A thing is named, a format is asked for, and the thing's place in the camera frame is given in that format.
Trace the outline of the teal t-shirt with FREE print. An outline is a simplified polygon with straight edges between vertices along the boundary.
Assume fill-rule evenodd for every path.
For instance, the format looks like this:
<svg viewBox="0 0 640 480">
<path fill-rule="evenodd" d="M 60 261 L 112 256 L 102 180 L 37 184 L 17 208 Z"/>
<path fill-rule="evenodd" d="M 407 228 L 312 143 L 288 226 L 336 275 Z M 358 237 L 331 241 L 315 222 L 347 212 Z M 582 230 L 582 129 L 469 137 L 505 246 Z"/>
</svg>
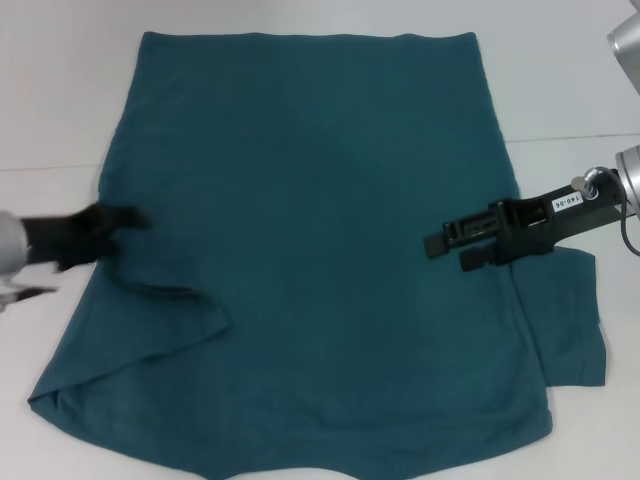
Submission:
<svg viewBox="0 0 640 480">
<path fill-rule="evenodd" d="M 146 33 L 99 198 L 121 231 L 29 398 L 227 480 L 408 480 L 529 445 L 600 387 L 595 261 L 465 273 L 424 238 L 518 186 L 476 37 Z"/>
</svg>

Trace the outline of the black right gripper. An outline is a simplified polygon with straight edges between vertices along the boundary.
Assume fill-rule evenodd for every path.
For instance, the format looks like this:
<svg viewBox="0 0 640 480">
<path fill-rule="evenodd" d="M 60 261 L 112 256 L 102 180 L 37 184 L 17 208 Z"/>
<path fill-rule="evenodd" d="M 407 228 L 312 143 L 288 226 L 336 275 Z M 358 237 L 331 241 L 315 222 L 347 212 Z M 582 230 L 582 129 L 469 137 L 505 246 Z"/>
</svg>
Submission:
<svg viewBox="0 0 640 480">
<path fill-rule="evenodd" d="M 590 172 L 582 190 L 567 185 L 537 197 L 497 204 L 500 227 L 496 241 L 459 254 L 463 272 L 502 266 L 528 256 L 544 255 L 567 238 L 624 218 L 624 188 L 615 172 Z M 443 224 L 423 239 L 428 259 L 435 259 L 495 235 L 495 213 L 484 210 Z"/>
</svg>

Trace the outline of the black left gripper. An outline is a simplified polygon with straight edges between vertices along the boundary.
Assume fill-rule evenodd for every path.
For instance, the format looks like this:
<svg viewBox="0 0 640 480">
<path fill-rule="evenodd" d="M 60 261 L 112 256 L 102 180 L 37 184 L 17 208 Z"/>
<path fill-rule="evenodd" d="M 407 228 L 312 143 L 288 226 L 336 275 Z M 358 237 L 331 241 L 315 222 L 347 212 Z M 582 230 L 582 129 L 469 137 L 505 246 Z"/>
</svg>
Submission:
<svg viewBox="0 0 640 480">
<path fill-rule="evenodd" d="M 118 252 L 111 235 L 118 229 L 148 229 L 135 207 L 92 204 L 67 216 L 23 218 L 27 264 L 56 263 L 59 271 L 95 262 Z"/>
</svg>

